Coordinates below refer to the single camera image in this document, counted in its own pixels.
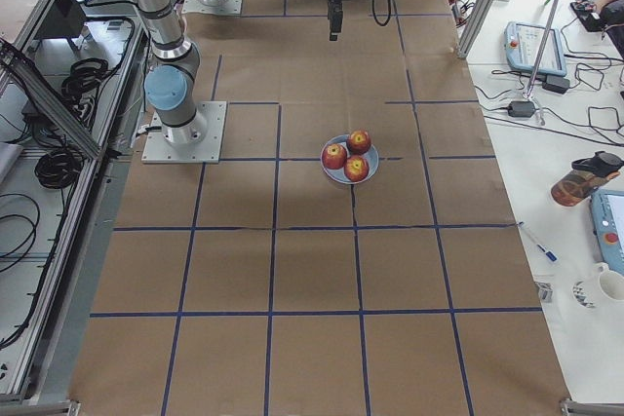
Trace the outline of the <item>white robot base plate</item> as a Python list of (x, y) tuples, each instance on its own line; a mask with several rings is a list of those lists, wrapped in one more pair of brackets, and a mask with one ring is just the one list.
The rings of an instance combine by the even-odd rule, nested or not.
[(146, 164), (218, 164), (226, 122), (226, 101), (201, 101), (194, 119), (173, 128), (154, 113), (141, 160)]

